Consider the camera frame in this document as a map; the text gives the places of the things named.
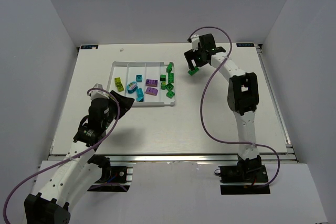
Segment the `teal small lego brick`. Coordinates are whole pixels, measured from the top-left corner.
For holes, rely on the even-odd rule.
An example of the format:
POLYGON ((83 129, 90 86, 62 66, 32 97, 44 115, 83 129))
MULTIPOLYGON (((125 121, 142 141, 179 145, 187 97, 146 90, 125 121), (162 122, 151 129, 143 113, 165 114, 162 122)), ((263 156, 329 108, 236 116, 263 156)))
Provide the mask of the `teal small lego brick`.
POLYGON ((136 75, 136 82, 142 82, 142 75, 141 74, 138 74, 136 75))

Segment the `teal small lego cube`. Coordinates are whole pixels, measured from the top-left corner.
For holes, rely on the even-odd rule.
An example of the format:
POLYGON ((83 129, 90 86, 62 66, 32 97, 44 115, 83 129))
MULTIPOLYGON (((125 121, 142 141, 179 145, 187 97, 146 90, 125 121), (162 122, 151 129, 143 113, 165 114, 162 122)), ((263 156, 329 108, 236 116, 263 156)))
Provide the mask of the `teal small lego cube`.
POLYGON ((137 100, 137 102, 143 102, 144 101, 144 97, 139 97, 136 100, 137 100))

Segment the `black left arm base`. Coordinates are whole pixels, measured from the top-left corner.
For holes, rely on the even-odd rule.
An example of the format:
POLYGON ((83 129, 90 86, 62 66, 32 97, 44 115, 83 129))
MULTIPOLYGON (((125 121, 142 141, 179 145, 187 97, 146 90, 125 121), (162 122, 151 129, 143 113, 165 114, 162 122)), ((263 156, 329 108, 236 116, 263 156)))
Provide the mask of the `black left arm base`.
POLYGON ((94 155, 88 164, 98 167, 101 177, 88 191, 127 192, 133 175, 133 167, 128 164, 112 161, 109 157, 94 155))

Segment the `green lego piece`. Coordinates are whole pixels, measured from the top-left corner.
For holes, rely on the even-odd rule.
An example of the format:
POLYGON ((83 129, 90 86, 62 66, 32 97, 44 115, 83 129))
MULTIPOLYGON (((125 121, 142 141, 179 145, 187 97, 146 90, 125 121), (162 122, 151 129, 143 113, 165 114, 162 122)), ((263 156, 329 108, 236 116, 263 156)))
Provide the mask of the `green lego piece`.
POLYGON ((160 87, 161 87, 162 90, 165 90, 166 89, 165 82, 162 82, 161 85, 160 85, 160 87))

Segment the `purple arch lego brick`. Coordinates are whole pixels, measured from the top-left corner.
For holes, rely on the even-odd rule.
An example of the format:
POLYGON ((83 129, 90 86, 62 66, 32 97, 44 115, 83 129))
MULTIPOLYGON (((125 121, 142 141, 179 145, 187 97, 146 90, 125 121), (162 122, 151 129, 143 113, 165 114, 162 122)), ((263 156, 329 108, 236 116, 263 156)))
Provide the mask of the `purple arch lego brick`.
POLYGON ((145 91, 146 94, 153 95, 153 96, 157 96, 158 92, 159 92, 158 89, 154 87, 147 87, 145 91))

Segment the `teal long lego brick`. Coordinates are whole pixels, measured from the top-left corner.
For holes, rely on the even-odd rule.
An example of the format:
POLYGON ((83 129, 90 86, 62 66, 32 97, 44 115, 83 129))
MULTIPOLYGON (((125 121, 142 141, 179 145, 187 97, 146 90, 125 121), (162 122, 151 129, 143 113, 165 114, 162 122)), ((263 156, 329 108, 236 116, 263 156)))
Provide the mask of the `teal long lego brick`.
POLYGON ((137 88, 136 92, 137 92, 136 93, 137 94, 137 98, 143 98, 144 97, 142 88, 137 88))

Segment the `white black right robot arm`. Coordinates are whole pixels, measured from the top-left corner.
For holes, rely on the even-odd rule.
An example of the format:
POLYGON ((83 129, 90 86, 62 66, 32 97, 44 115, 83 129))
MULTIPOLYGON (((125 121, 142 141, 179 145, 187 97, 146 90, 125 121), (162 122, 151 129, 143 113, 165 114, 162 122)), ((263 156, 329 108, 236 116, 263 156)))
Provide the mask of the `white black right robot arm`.
POLYGON ((259 103, 257 75, 245 72, 236 65, 228 51, 216 46, 212 34, 191 35, 188 42, 192 44, 192 49, 184 53, 188 74, 192 76, 200 67, 209 64, 228 82, 227 103, 235 116, 238 131, 238 163, 226 175, 242 181, 248 180, 261 169, 254 126, 259 103))

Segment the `green small lego cube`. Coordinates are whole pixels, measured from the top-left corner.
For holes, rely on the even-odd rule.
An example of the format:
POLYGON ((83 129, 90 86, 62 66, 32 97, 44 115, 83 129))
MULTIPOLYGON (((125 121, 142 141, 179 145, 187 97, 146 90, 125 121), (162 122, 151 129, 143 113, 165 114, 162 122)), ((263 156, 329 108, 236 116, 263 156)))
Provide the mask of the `green small lego cube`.
POLYGON ((167 91, 171 91, 171 90, 174 89, 174 85, 171 84, 171 83, 166 84, 165 87, 166 87, 167 91))

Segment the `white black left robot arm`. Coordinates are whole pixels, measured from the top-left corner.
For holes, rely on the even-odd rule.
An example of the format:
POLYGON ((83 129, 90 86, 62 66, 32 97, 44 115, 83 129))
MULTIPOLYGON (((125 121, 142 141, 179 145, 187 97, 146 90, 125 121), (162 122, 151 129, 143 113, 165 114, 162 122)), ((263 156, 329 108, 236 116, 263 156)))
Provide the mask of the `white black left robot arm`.
POLYGON ((88 115, 80 121, 64 162, 37 194, 29 194, 24 201, 27 223, 68 223, 72 208, 86 191, 112 175, 110 160, 96 150, 134 99, 102 88, 93 88, 88 95, 88 115))

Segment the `teal oval flower lego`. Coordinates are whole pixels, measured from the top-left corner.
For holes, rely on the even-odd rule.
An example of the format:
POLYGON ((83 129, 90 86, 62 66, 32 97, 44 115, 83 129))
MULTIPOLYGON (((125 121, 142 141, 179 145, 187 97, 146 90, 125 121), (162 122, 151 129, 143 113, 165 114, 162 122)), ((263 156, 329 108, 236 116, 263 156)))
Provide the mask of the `teal oval flower lego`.
POLYGON ((134 92, 137 90, 137 88, 138 88, 138 84, 137 84, 137 82, 132 81, 132 82, 130 82, 130 83, 127 85, 127 92, 128 92, 129 94, 132 94, 132 93, 134 93, 134 92))

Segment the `green slanted lego brick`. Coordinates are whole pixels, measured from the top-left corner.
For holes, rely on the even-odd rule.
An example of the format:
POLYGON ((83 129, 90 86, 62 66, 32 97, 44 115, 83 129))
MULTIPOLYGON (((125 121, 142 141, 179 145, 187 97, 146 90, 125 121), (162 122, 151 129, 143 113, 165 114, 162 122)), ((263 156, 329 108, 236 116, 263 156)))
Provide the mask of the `green slanted lego brick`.
POLYGON ((172 70, 173 70, 173 67, 174 67, 174 63, 173 62, 170 62, 166 68, 166 72, 167 73, 171 73, 172 70))

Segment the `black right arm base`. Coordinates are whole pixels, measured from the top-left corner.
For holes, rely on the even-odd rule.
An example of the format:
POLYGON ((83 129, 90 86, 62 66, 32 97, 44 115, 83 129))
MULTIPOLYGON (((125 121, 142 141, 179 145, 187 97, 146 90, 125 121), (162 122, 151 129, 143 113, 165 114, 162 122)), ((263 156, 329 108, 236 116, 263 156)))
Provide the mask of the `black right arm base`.
POLYGON ((238 159, 236 165, 224 165, 214 171, 220 178, 222 195, 269 195, 268 175, 261 157, 238 159))

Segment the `lime green lego brick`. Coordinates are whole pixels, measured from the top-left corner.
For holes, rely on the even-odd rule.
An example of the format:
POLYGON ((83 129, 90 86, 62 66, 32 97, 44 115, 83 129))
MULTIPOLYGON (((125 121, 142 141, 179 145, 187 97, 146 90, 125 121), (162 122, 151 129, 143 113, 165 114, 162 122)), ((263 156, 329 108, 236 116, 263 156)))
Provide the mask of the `lime green lego brick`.
POLYGON ((120 77, 115 78, 115 79, 114 79, 114 82, 115 82, 115 86, 116 86, 116 87, 117 87, 118 85, 120 85, 120 84, 121 84, 121 79, 120 79, 120 77))

